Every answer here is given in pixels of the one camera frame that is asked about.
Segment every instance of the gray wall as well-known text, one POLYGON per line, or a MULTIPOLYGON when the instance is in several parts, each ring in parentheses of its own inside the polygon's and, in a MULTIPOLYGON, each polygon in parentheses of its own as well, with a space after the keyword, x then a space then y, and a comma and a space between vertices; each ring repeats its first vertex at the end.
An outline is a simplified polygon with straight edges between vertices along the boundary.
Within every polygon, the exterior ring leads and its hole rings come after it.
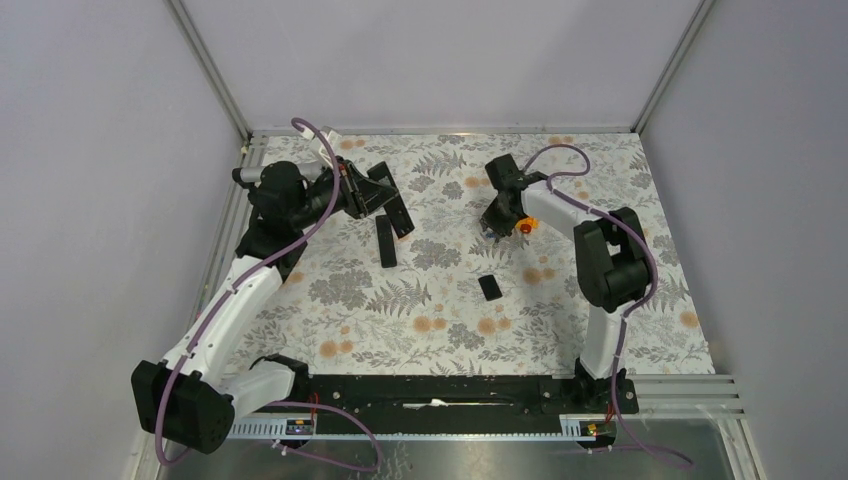
POLYGON ((698 0, 186 0, 254 128, 629 126, 698 0))
POLYGON ((0 478, 118 478, 240 142, 163 2, 0 8, 0 478))
POLYGON ((643 137, 771 479, 848 471, 846 23, 846 2, 718 2, 643 137))

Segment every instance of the orange object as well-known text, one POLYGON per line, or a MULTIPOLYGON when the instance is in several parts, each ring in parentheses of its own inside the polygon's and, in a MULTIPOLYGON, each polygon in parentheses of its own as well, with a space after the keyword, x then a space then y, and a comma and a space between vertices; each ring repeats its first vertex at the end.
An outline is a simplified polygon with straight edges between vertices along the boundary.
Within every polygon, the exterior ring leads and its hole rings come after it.
POLYGON ((515 228, 518 229, 519 232, 527 234, 533 231, 534 228, 539 227, 539 221, 533 217, 523 218, 515 224, 515 228))

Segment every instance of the black eraser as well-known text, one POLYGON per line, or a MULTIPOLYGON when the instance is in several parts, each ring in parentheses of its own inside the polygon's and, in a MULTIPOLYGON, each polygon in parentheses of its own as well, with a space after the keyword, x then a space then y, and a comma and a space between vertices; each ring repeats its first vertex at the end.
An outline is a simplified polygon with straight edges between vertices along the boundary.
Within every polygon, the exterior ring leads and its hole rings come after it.
POLYGON ((380 263, 383 268, 397 266, 395 254, 395 237, 392 234, 392 222, 386 215, 377 215, 377 243, 380 246, 380 263))
POLYGON ((477 280, 480 282, 480 288, 483 289, 483 295, 486 296, 486 300, 491 302, 492 300, 503 297, 494 275, 485 275, 477 280))

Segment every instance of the cable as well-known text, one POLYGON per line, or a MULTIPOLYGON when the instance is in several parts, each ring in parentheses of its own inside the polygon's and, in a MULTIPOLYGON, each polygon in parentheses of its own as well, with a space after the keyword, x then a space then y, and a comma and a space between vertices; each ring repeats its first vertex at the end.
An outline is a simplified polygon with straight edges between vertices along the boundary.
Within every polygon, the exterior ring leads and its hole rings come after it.
POLYGON ((333 209, 336 206, 336 200, 339 197, 339 186, 341 185, 341 177, 339 174, 339 164, 336 160, 336 154, 333 152, 332 145, 330 145, 330 142, 327 141, 327 139, 324 137, 324 134, 321 133, 320 130, 318 130, 314 125, 307 122, 306 120, 295 117, 292 118, 291 123, 292 126, 299 132, 303 132, 304 128, 308 128, 309 130, 311 130, 315 134, 316 138, 318 138, 318 140, 320 140, 321 143, 324 145, 324 148, 327 149, 327 153, 329 154, 330 160, 333 163, 333 192, 330 195, 330 203, 327 205, 327 209, 324 210, 324 213, 321 215, 318 221, 315 222, 315 225, 313 225, 312 228, 310 228, 309 231, 306 232, 302 237, 297 239, 291 245, 288 245, 279 252, 271 255, 265 260, 249 268, 232 283, 231 289, 224 290, 224 293, 221 294, 221 297, 218 299, 218 301, 215 302, 211 309, 209 309, 209 313, 206 315, 206 317, 203 318, 203 321, 197 327, 197 330, 194 332, 194 336, 188 343, 186 353, 180 356, 180 359, 177 361, 177 364, 174 366, 174 369, 171 370, 171 374, 168 376, 168 381, 165 383, 165 389, 162 391, 162 398, 159 400, 159 408, 156 412, 156 426, 154 428, 154 446, 156 450, 156 458, 159 459, 159 463, 161 463, 163 466, 170 467, 176 465, 177 463, 182 461, 183 458, 185 458, 186 454, 190 451, 189 449, 185 449, 176 458, 168 459, 168 457, 165 456, 165 449, 163 447, 162 438, 162 430, 165 425, 165 410, 168 405, 168 400, 171 398, 171 391, 174 389, 174 383, 177 380, 177 375, 179 375, 180 370, 182 370, 183 366, 185 365, 185 362, 188 359, 188 355, 190 355, 194 348, 198 345, 198 343, 200 343, 200 338, 203 336, 203 333, 209 327, 209 324, 212 323, 212 320, 215 318, 215 315, 218 313, 219 310, 221 310, 221 307, 224 306, 224 303, 226 303, 230 296, 233 295, 234 292, 238 291, 238 288, 241 286, 241 284, 244 283, 248 278, 250 278, 251 275, 256 273, 259 269, 276 262, 278 259, 280 259, 280 257, 288 254, 292 250, 303 245, 304 242, 309 240, 312 235, 315 235, 315 232, 317 232, 318 229, 321 228, 322 225, 324 225, 324 222, 326 222, 327 218, 332 215, 333 209))
POLYGON ((359 427, 359 429, 362 430, 362 433, 364 433, 365 435, 368 436, 368 440, 371 441, 371 445, 374 446, 374 450, 377 452, 377 461, 374 463, 374 465, 371 465, 370 467, 360 467, 359 465, 352 465, 350 463, 340 462, 338 460, 334 460, 332 458, 325 457, 323 455, 318 455, 318 454, 309 453, 309 452, 303 452, 301 450, 285 450, 285 452, 287 452, 287 453, 293 453, 295 455, 300 455, 301 457, 311 458, 313 460, 318 460, 320 462, 326 462, 326 463, 335 465, 337 467, 347 468, 349 470, 354 470, 354 471, 357 471, 357 472, 366 472, 366 473, 367 472, 376 472, 380 468, 380 465, 383 463, 383 449, 380 448, 380 442, 377 441, 377 438, 374 436, 374 434, 371 432, 371 430, 369 430, 368 427, 366 427, 364 423, 360 422, 359 419, 357 419, 353 415, 345 412, 344 410, 342 410, 340 408, 331 407, 329 405, 322 405, 320 403, 285 402, 285 401, 271 402, 271 403, 268 404, 268 406, 269 407, 316 408, 318 410, 326 410, 328 412, 337 413, 337 414, 345 417, 346 419, 350 420, 354 425, 359 427))
POLYGON ((585 175, 586 173, 589 172, 589 157, 586 155, 585 152, 583 152, 583 150, 581 150, 581 149, 579 149, 579 148, 577 148, 573 145, 565 145, 565 144, 550 145, 550 146, 547 146, 547 147, 539 150, 538 152, 536 152, 535 155, 530 157, 530 160, 528 160, 528 162, 524 166, 524 168, 526 169, 527 167, 529 167, 533 163, 533 161, 535 161, 536 158, 539 157, 539 155, 542 152, 544 152, 546 150, 550 150, 551 148, 558 147, 558 146, 567 147, 567 148, 570 148, 570 149, 576 151, 577 153, 579 153, 580 156, 582 156, 583 159, 586 160, 586 170, 584 172, 579 172, 579 173, 557 172, 557 173, 551 174, 550 176, 548 176, 548 179, 547 179, 547 182, 546 182, 548 190, 552 194, 554 194, 558 198, 560 198, 561 200, 564 200, 566 203, 568 203, 568 204, 570 204, 574 207, 577 207, 577 208, 585 211, 586 213, 588 213, 590 215, 596 215, 598 217, 606 219, 606 220, 610 221, 613 225, 615 225, 616 227, 620 228, 625 233, 627 233, 627 235, 629 235, 631 238, 633 238, 633 240, 636 242, 636 244, 639 245, 639 248, 641 248, 642 251, 645 252, 645 257, 648 260, 648 269, 650 270, 650 273, 651 273, 651 279, 652 279, 651 280, 651 287, 648 290, 648 293, 644 297, 642 297, 638 301, 636 301, 633 305, 626 308, 624 310, 624 313, 622 313, 622 315, 621 315, 621 328, 620 328, 619 333, 618 333, 618 343, 616 344, 616 347, 615 347, 615 354, 613 355, 612 370, 611 370, 611 372, 612 372, 612 395, 611 395, 611 397, 612 397, 613 410, 615 411, 615 416, 616 416, 616 418, 618 418, 618 421, 621 424, 621 427, 624 429, 625 432, 627 432, 627 434, 630 436, 630 438, 633 440, 633 442, 636 445, 622 445, 620 447, 615 447, 613 449, 613 451, 617 451, 617 450, 627 451, 627 450, 634 450, 636 448, 641 448, 642 450, 645 451, 645 453, 654 457, 654 459, 660 461, 661 463, 663 463, 665 465, 668 465, 670 467, 674 467, 674 468, 677 468, 677 469, 680 469, 680 470, 692 470, 693 468, 695 468, 695 462, 691 458, 689 458, 686 454, 684 454, 683 452, 674 450, 672 448, 659 446, 659 445, 647 445, 647 444, 643 443, 641 440, 639 440, 639 438, 636 435, 633 434, 633 432, 630 430, 630 427, 627 426, 627 423, 624 421, 624 418, 621 416, 621 409, 619 408, 619 405, 618 405, 618 395, 616 395, 616 387, 617 387, 616 377, 617 377, 617 375, 615 375, 615 372, 618 372, 618 365, 619 365, 619 360, 621 359, 621 352, 624 350, 624 338, 625 338, 625 335, 627 333, 627 318, 630 316, 631 313, 633 313, 634 310, 636 310, 637 308, 648 303, 648 301, 650 301, 651 298, 654 296, 654 294, 657 292, 657 261, 656 261, 656 259, 654 259, 653 254, 648 249, 648 245, 645 243, 645 241, 642 239, 642 237, 640 237, 632 228, 627 226, 624 222, 613 217, 612 215, 610 215, 607 212, 597 210, 593 207, 590 207, 589 205, 586 205, 585 203, 583 203, 583 202, 581 202, 581 201, 579 201, 579 200, 577 200, 577 199, 575 199, 575 198, 573 198, 569 195, 566 195, 565 193, 554 188, 553 180, 556 177, 580 176, 580 175, 585 175), (686 463, 681 464, 681 463, 669 461, 669 460, 661 457, 660 453, 664 453, 666 455, 672 455, 672 456, 678 457, 686 463))

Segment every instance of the floral tablecloth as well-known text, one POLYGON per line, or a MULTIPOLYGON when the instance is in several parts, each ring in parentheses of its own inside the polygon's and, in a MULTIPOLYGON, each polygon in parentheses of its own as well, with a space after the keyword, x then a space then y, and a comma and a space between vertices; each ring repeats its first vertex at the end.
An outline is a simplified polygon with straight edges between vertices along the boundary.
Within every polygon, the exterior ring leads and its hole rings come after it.
MULTIPOLYGON (((593 162, 558 187, 597 207, 639 214, 659 262, 659 290, 633 315, 626 366, 634 373, 714 373, 639 137, 605 135, 368 135, 338 154, 360 171, 386 161, 415 223, 396 242, 398 266, 380 265, 373 218, 330 218, 268 301, 228 371, 282 353, 313 373, 567 374, 586 334, 589 304, 575 277, 572 242, 541 225, 497 245, 479 218, 495 197, 483 166, 504 153, 519 165, 567 142, 593 162), (487 302, 478 278, 494 274, 503 298, 487 302)), ((271 137, 264 164, 310 161, 299 137, 271 137)), ((579 170, 566 149, 534 170, 579 170)))

